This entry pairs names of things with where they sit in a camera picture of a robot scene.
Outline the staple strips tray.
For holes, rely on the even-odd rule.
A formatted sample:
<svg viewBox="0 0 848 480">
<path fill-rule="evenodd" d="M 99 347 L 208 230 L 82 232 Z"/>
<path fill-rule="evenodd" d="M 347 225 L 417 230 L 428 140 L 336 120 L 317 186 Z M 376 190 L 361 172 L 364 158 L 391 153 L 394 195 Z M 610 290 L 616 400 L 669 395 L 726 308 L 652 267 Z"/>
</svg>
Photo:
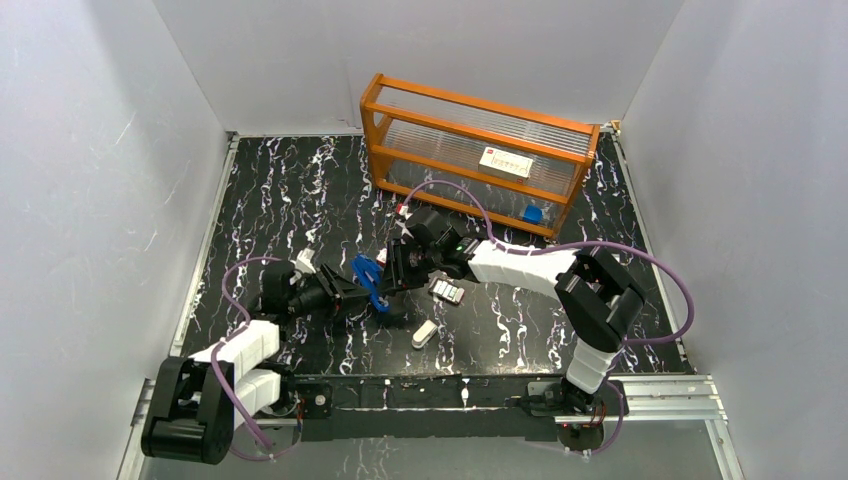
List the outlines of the staple strips tray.
<svg viewBox="0 0 848 480">
<path fill-rule="evenodd" d="M 428 287 L 428 292 L 436 299 L 454 306 L 459 305 L 465 295 L 464 288 L 444 278 L 434 278 Z"/>
</svg>

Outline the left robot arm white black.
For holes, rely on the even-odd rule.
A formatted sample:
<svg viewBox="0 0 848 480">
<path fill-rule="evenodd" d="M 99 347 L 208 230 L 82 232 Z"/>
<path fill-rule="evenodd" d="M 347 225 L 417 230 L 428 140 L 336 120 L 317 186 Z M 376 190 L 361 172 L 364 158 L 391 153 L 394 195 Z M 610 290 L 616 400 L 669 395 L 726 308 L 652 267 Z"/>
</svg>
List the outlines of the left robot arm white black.
<svg viewBox="0 0 848 480">
<path fill-rule="evenodd" d="M 290 262 L 263 258 L 260 293 L 231 333 L 190 356 L 170 356 L 160 365 L 141 432 L 147 457 L 211 464 L 230 452 L 236 431 L 246 428 L 266 459 L 273 443 L 257 423 L 259 414 L 292 416 L 300 422 L 312 404 L 292 372 L 273 362 L 284 322 L 333 318 L 369 302 L 379 304 L 379 268 L 346 278 L 306 256 Z"/>
</svg>

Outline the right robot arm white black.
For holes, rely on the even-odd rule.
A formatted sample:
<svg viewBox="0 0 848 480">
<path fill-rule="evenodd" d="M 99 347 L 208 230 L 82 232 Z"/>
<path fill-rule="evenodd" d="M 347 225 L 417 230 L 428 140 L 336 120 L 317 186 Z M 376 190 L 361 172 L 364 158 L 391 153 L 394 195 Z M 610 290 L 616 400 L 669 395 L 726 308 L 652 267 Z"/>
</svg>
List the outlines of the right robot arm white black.
<svg viewBox="0 0 848 480">
<path fill-rule="evenodd" d="M 542 252 L 499 244 L 460 233 L 430 208 L 411 214 L 405 227 L 387 244 L 381 295 L 421 288 L 441 271 L 556 299 L 578 337 L 564 376 L 564 403 L 577 414 L 601 403 L 601 384 L 645 305 L 643 289 L 614 255 L 603 246 Z"/>
</svg>

